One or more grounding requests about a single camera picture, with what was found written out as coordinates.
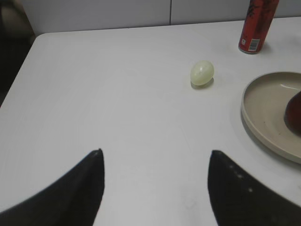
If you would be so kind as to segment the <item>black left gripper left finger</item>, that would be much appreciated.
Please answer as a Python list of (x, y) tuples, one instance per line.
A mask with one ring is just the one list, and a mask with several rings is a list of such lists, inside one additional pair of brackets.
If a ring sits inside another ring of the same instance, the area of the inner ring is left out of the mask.
[(2, 226), (91, 226), (105, 188), (104, 156), (90, 152), (56, 182), (1, 212)]

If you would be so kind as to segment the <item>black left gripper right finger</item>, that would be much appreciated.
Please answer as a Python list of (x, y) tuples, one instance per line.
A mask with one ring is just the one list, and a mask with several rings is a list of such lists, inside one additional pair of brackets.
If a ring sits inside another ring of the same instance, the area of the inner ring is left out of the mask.
[(208, 166), (210, 204), (220, 226), (299, 226), (301, 208), (213, 150)]

